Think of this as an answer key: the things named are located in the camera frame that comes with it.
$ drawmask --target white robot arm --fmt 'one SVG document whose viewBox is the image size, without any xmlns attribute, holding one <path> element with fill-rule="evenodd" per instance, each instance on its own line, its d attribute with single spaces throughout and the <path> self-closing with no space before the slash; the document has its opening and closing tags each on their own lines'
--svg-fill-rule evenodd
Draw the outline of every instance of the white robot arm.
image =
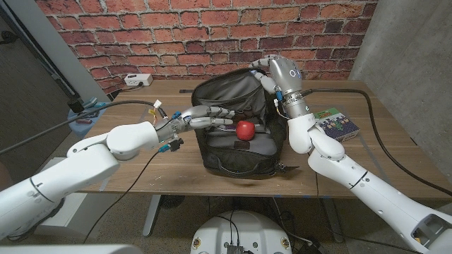
<svg viewBox="0 0 452 254">
<path fill-rule="evenodd" d="M 309 112 L 302 96 L 302 77 L 294 61 L 271 55 L 253 62 L 251 66 L 270 67 L 275 87 L 268 89 L 268 81 L 263 86 L 268 92 L 276 93 L 290 119 L 291 148 L 300 154 L 312 150 L 308 164 L 315 172 L 350 189 L 413 250 L 427 253 L 444 246 L 452 247 L 452 216 L 409 199 L 358 165 L 345 154 L 344 147 L 338 141 L 328 137 L 316 125 L 314 115 Z"/>
<path fill-rule="evenodd" d="M 177 133 L 195 128 L 232 124 L 233 111 L 196 106 L 176 112 L 154 127 L 149 122 L 117 126 L 109 133 L 76 143 L 67 159 L 0 192 L 0 240 L 20 236 L 39 223 L 67 195 L 111 176 L 119 161 L 134 158 L 140 149 L 176 150 L 183 143 Z"/>
</svg>

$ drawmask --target cable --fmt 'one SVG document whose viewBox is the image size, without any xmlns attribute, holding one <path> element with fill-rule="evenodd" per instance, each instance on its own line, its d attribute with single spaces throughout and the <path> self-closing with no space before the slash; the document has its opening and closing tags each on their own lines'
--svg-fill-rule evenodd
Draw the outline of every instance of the cable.
<svg viewBox="0 0 452 254">
<path fill-rule="evenodd" d="M 99 108 L 96 108 L 96 109 L 94 109 L 92 111 L 80 114 L 80 115 L 78 115 L 78 116 L 76 116 L 76 117 L 74 117 L 72 119 L 69 119 L 69 120 L 64 121 L 64 122 L 62 122 L 60 124 L 57 124 L 57 125 L 55 125 L 55 126 L 53 126 L 51 128 L 48 128 L 47 130 L 42 131 L 41 133 L 38 133 L 38 134 L 36 134 L 36 135 L 34 135 L 32 137 L 29 137 L 29 138 L 27 138 L 27 139 L 25 139 L 23 141 L 20 141 L 19 143 L 16 143 L 15 145 L 12 145 L 12 146 L 7 147 L 7 148 L 5 148 L 3 150 L 0 150 L 0 155 L 2 155 L 4 153 L 7 153 L 7 152 L 10 152 L 11 150 L 14 150 L 14 149 L 16 149 L 18 147 L 21 147 L 21 146 L 23 146 L 23 145 L 25 145 L 25 144 L 37 139 L 37 138 L 40 138 L 40 137 L 44 136 L 47 133 L 50 133 L 50 132 L 52 132 L 52 131 L 54 131 L 54 130 L 56 130 L 58 128 L 61 128 L 62 126 L 65 126 L 68 123 L 72 123 L 75 120 L 84 119 L 85 116 L 87 116 L 89 114 L 92 114 L 92 113 L 95 113 L 95 112 L 99 112 L 99 111 L 101 111 L 103 109 L 106 109 L 106 108 L 109 108 L 109 107 L 113 107 L 113 106 L 117 106 L 117 105 L 121 105 L 121 104 L 145 104 L 145 105 L 149 105 L 149 106 L 154 107 L 154 104 L 152 102 L 145 102 L 145 101 L 140 101 L 140 100 L 126 100 L 126 101 L 122 101 L 122 102 L 112 102 L 112 103 L 107 104 L 107 105 L 105 105 L 103 107 L 99 107 Z"/>
<path fill-rule="evenodd" d="M 386 156 L 388 156 L 388 158 L 394 162 L 395 165 L 397 165 L 397 167 L 399 167 L 400 169 L 402 169 L 406 174 L 408 174 L 409 176 L 413 177 L 414 179 L 418 180 L 419 182 L 430 186 L 432 188 L 437 189 L 438 191 L 442 191 L 443 193 L 449 195 L 452 197 L 452 191 L 447 190 L 441 186 L 438 186 L 434 183 L 430 183 L 427 180 L 424 180 L 418 176 L 416 176 L 414 173 L 412 173 L 411 171 L 409 171 L 408 169 L 406 169 L 400 162 L 398 162 L 390 153 L 389 151 L 386 149 L 386 147 L 383 144 L 383 141 L 381 141 L 379 132 L 376 129 L 376 124 L 375 124 L 375 119 L 374 119 L 374 111 L 372 110 L 372 103 L 370 100 L 370 97 L 368 96 L 368 94 L 365 91 L 362 90 L 358 90 L 358 89 L 344 89 L 344 88 L 315 88 L 315 89 L 309 89 L 309 90 L 305 90 L 302 92 L 302 96 L 305 97 L 307 95 L 310 95 L 313 92 L 353 92 L 353 93 L 359 93 L 361 95 L 363 95 L 366 98 L 367 101 L 367 106 L 369 108 L 369 115 L 370 115 L 370 121 L 372 124 L 372 128 L 374 129 L 374 134 L 376 137 L 376 140 L 378 141 L 378 143 L 380 144 L 381 149 L 383 150 L 383 152 L 386 154 Z"/>
<path fill-rule="evenodd" d="M 231 219 L 228 219 L 228 218 L 223 217 L 223 216 L 220 216 L 220 215 L 215 215 L 214 217 L 218 217 L 218 218 L 221 218 L 221 219 L 226 219 L 227 221 L 229 221 L 230 223 L 232 223 L 232 225 L 234 225 L 235 231 L 237 232 L 237 245 L 239 245 L 239 230 L 237 229 L 237 226 L 235 225 L 235 223 L 234 223 Z"/>
<path fill-rule="evenodd" d="M 280 211 L 280 208 L 279 208 L 279 206 L 278 206 L 278 204 L 277 204 L 277 202 L 276 202 L 275 197 L 272 197 L 272 199 L 273 199 L 273 202 L 275 203 L 276 209 L 278 210 L 279 216 L 281 216 L 281 211 Z M 286 231 L 286 233 L 288 233 L 289 235 L 291 235 L 291 236 L 293 236 L 293 237 L 295 237 L 295 238 L 297 238 L 297 239 L 299 239 L 299 240 L 305 241 L 305 242 L 307 242 L 309 245 L 312 245 L 312 244 L 313 244 L 312 241 L 310 241 L 310 240 L 308 240 L 308 239 L 305 239 L 305 238 L 302 238 L 302 237 L 299 237 L 299 236 L 297 236 L 297 235 L 295 235 L 295 234 L 290 233 L 290 232 L 285 228 L 284 222 L 283 222 L 282 220 L 281 220 L 281 223 L 282 223 L 282 227 L 283 227 L 284 231 Z"/>
<path fill-rule="evenodd" d="M 320 216 L 320 214 L 321 214 L 321 205 L 320 205 L 320 197 L 319 197 L 319 180 L 317 179 L 317 172 L 316 172 L 316 188 L 317 188 L 317 204 L 318 204 L 317 207 L 319 209 L 319 216 Z M 418 252 L 416 250 L 410 250 L 409 248 L 395 246 L 395 245 L 389 244 L 389 243 L 382 243 L 382 242 L 378 242 L 378 241 L 371 241 L 371 240 L 366 240 L 366 239 L 363 239 L 363 238 L 357 238 L 357 237 L 354 237 L 354 236 L 348 236 L 348 235 L 345 235 L 345 234 L 336 233 L 332 229 L 330 229 L 328 226 L 326 226 L 325 223 L 323 225 L 331 233 L 337 234 L 339 236 L 343 236 L 345 238 L 350 238 L 350 239 L 354 239 L 354 240 L 358 240 L 358 241 L 364 241 L 366 243 L 373 243 L 373 244 L 379 244 L 379 245 L 388 246 L 388 247 L 392 247 L 392 248 L 397 248 L 397 249 L 400 249 L 400 250 L 409 251 L 411 253 L 422 254 L 422 253 L 420 253 L 420 252 Z"/>
<path fill-rule="evenodd" d="M 112 208 L 114 205 L 116 205 L 135 185 L 135 183 L 139 180 L 140 176 L 143 174 L 143 172 L 145 171 L 146 167 L 148 167 L 148 165 L 150 164 L 150 161 L 152 161 L 154 159 L 154 157 L 158 154 L 159 152 L 155 152 L 155 154 L 148 160 L 148 163 L 146 163 L 146 165 L 143 167 L 143 169 L 141 170 L 140 174 L 138 175 L 138 177 L 135 179 L 135 181 L 132 183 L 132 185 L 126 190 L 125 193 L 123 193 L 121 195 L 121 197 L 119 197 L 116 201 L 114 201 L 114 203 L 112 205 L 110 205 L 105 212 L 103 212 L 99 219 L 97 219 L 97 221 L 93 224 L 93 226 L 91 227 L 91 229 L 89 230 L 89 232 L 86 234 L 85 239 L 83 240 L 83 243 L 86 242 L 86 240 L 88 239 L 89 235 L 91 234 L 91 231 L 93 231 L 94 227 L 97 225 L 97 223 L 100 221 L 100 219 L 102 219 L 102 217 L 110 210 L 110 208 Z"/>
</svg>

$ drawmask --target concrete wall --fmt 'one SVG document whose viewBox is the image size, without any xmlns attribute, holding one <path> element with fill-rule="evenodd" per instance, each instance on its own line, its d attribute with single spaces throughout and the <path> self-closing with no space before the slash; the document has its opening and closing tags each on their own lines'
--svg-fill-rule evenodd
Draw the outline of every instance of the concrete wall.
<svg viewBox="0 0 452 254">
<path fill-rule="evenodd" d="M 349 79 L 363 80 L 452 182 L 452 1 L 380 0 Z"/>
</svg>

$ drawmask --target black backpack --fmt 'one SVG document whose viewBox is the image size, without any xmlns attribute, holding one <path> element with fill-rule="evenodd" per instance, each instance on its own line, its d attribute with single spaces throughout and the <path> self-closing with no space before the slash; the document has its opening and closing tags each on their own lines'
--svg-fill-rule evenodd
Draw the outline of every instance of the black backpack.
<svg viewBox="0 0 452 254">
<path fill-rule="evenodd" d="M 286 138 L 287 122 L 275 110 L 274 95 L 267 93 L 250 73 L 257 68 L 242 68 L 207 80 L 191 96 L 193 106 L 207 105 L 239 112 L 234 122 L 255 123 L 250 141 L 241 141 L 230 126 L 196 129 L 204 166 L 228 176 L 244 178 L 270 174 L 282 169 L 279 162 Z"/>
</svg>

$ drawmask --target power strip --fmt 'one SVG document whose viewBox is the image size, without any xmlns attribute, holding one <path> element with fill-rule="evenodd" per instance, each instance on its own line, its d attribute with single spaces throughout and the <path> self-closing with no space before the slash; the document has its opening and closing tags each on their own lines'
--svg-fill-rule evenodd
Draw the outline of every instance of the power strip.
<svg viewBox="0 0 452 254">
<path fill-rule="evenodd" d="M 149 86 L 153 82 L 151 74 L 128 74 L 124 79 L 127 86 L 137 86 L 140 82 L 143 82 L 144 86 Z"/>
</svg>

